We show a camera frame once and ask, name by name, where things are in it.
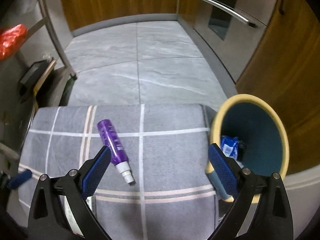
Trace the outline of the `blue pill blister pack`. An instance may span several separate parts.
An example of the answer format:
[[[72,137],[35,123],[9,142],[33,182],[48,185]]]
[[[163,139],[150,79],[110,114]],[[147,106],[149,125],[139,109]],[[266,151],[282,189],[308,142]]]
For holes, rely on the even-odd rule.
[[[223,135],[221,137],[221,150],[226,157],[233,158],[235,160],[238,159],[238,146],[239,139],[238,137],[229,137]]]

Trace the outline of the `purple spray bottle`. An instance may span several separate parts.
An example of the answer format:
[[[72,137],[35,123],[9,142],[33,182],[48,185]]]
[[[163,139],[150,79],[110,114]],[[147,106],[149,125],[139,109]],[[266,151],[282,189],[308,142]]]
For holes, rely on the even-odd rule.
[[[99,121],[97,129],[103,144],[111,150],[111,163],[122,175],[126,183],[129,185],[134,184],[135,179],[129,165],[129,158],[111,120],[104,119]]]

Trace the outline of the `teal and yellow trash bin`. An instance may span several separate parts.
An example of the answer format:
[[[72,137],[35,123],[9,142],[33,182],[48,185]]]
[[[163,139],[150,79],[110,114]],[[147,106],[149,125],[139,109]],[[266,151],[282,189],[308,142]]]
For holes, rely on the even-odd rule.
[[[265,101],[249,94],[225,101],[212,121],[210,145],[216,143],[220,148],[223,135],[238,137],[238,159],[234,160],[241,168],[256,175],[278,173],[281,179],[286,177],[289,140],[280,117]],[[207,176],[209,171],[213,171],[210,163],[206,166]]]

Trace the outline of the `grey checked tablecloth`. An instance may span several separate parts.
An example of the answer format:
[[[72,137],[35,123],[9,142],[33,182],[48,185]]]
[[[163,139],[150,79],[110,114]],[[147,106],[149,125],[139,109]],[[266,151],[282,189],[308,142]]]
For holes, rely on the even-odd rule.
[[[114,159],[88,204],[112,239],[207,239],[218,197],[205,174],[215,111],[198,104],[47,107],[29,129],[18,189],[29,212],[42,174],[64,176],[93,158],[112,124]]]

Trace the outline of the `wooden tall cupboard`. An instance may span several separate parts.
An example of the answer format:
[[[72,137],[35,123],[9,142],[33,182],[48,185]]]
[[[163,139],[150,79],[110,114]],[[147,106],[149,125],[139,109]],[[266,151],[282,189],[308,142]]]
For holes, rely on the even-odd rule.
[[[306,0],[277,0],[236,90],[279,115],[289,139],[288,174],[319,164],[319,21]]]

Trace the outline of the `metal shelf rack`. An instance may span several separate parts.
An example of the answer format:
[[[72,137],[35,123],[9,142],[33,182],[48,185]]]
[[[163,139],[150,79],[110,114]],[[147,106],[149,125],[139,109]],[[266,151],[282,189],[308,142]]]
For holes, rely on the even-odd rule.
[[[36,0],[39,20],[27,29],[23,43],[9,57],[1,60],[1,118],[10,122],[15,116],[25,117],[38,107],[59,105],[69,79],[76,79],[49,15],[48,2]],[[48,67],[33,86],[21,79],[35,62]]]

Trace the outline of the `red plastic bag lower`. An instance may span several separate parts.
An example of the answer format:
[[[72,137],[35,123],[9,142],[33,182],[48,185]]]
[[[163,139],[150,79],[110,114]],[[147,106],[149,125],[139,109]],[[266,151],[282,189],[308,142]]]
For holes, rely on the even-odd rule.
[[[1,29],[1,61],[8,59],[20,49],[27,39],[27,32],[28,29],[23,24],[9,29]]]

